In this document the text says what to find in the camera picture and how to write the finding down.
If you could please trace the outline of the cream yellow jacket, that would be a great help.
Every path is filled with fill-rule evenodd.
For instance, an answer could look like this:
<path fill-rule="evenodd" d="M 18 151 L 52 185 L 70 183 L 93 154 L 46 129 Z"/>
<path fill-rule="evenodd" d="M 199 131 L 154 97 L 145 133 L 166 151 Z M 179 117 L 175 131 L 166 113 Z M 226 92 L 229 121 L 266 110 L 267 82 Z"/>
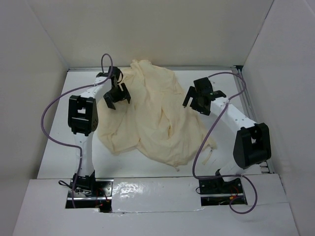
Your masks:
<path fill-rule="evenodd" d="M 186 94 L 173 71 L 133 60 L 122 73 L 131 100 L 117 102 L 114 109 L 104 100 L 97 105 L 97 135 L 112 154 L 137 149 L 177 168 L 194 159 L 199 149 L 217 148 L 199 114 L 183 107 Z"/>

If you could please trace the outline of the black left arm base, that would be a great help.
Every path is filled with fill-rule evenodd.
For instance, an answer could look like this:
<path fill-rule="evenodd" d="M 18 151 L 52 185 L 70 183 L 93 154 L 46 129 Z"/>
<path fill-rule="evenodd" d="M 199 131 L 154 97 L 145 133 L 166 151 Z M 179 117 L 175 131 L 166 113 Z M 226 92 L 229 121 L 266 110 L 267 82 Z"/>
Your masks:
<path fill-rule="evenodd" d="M 103 213 L 112 211 L 113 183 L 112 179 L 96 179 L 95 173 L 85 177 L 73 175 L 70 183 L 58 181 L 59 185 L 68 188 L 67 209 L 96 208 Z"/>

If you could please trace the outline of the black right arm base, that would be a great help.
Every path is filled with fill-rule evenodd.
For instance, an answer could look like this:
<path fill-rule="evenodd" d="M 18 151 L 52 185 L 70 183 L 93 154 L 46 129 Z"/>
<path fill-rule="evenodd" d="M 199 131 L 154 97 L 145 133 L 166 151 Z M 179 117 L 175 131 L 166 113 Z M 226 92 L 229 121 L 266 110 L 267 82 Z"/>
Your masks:
<path fill-rule="evenodd" d="M 247 203 L 241 180 L 238 177 L 228 182 L 225 182 L 222 177 L 205 178 L 198 178 L 199 186 L 196 188 L 203 207 L 227 206 L 231 201 L 233 201 L 233 205 L 244 205 Z"/>

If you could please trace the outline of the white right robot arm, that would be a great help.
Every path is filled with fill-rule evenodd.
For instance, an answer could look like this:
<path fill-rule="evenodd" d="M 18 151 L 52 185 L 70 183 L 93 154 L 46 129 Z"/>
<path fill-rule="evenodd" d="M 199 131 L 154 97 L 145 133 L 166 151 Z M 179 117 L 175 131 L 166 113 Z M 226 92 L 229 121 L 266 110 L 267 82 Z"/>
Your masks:
<path fill-rule="evenodd" d="M 239 178 L 249 167 L 271 158 L 269 127 L 248 118 L 220 90 L 214 91 L 207 77 L 193 81 L 183 106 L 203 114 L 214 114 L 223 121 L 235 136 L 232 160 L 216 172 L 215 188 L 227 192 L 232 181 Z"/>

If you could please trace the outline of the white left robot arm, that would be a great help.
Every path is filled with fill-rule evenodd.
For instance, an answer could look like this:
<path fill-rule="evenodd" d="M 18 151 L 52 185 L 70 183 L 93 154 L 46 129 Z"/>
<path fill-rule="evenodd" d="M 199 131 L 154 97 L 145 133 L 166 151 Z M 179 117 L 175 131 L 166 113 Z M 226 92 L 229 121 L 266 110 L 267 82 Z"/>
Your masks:
<path fill-rule="evenodd" d="M 97 103 L 104 101 L 109 109 L 116 110 L 115 103 L 124 100 L 130 102 L 131 96 L 122 78 L 122 71 L 111 66 L 107 73 L 100 72 L 96 75 L 92 87 L 69 98 L 68 126 L 74 135 L 75 145 L 79 147 L 71 188 L 80 189 L 86 196 L 92 196 L 97 191 L 92 160 L 93 135 L 98 127 Z"/>

